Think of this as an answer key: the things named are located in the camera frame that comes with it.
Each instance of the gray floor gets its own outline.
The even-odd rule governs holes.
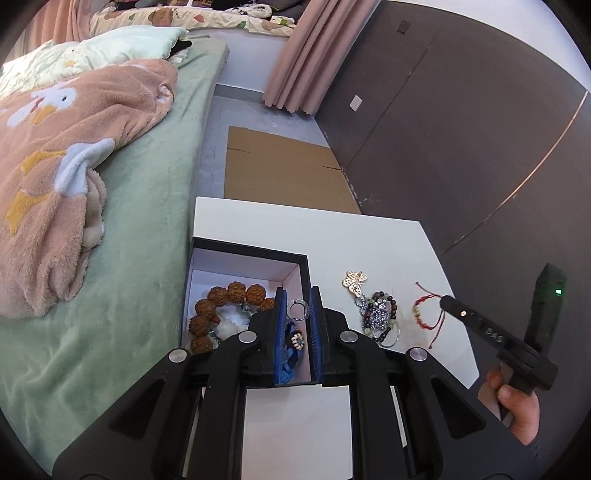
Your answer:
[[[214,96],[199,164],[198,196],[223,198],[229,127],[245,127],[328,147],[312,117],[267,108],[260,103]]]

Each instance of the bedding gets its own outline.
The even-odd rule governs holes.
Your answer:
[[[90,35],[100,35],[128,25],[182,27],[187,30],[241,28],[250,33],[263,33],[279,37],[289,37],[296,27],[294,21],[287,17],[271,17],[270,20],[263,20],[209,8],[155,7],[97,13],[90,20]]]
[[[224,11],[229,14],[248,15],[249,17],[255,18],[271,18],[273,16],[271,7],[263,4],[243,5],[241,7],[228,8]]]
[[[194,158],[228,55],[219,40],[192,42],[166,118],[97,168],[106,233],[77,297],[42,318],[0,317],[0,408],[47,471],[178,345]]]
[[[92,169],[166,116],[177,73],[131,60],[0,102],[1,315],[44,315],[78,293],[104,233]]]
[[[4,64],[0,98],[127,60],[167,59],[175,43],[185,35],[187,30],[179,27],[133,25],[79,43],[56,45],[50,40],[31,53]]]

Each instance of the green bedsheet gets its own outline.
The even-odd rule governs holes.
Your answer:
[[[228,52],[219,40],[193,42],[168,116],[98,168],[105,237],[78,296],[42,318],[0,317],[0,408],[48,472],[178,344],[195,158]]]

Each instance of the hand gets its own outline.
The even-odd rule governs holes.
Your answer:
[[[540,402],[535,392],[526,395],[516,388],[504,385],[500,368],[488,372],[486,383],[496,392],[498,401],[515,417],[510,431],[524,445],[529,445],[538,435],[540,427]]]

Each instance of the metal screw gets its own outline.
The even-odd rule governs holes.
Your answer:
[[[242,343],[252,343],[256,340],[256,333],[251,330],[246,330],[238,335],[238,340]]]
[[[352,330],[345,330],[344,332],[340,333],[340,339],[345,343],[354,343],[357,341],[359,336]]]
[[[184,362],[187,359],[187,351],[177,348],[168,354],[168,359],[174,364]]]
[[[408,354],[410,358],[416,360],[417,362],[424,362],[428,357],[427,351],[424,348],[417,346],[415,348],[411,348]]]

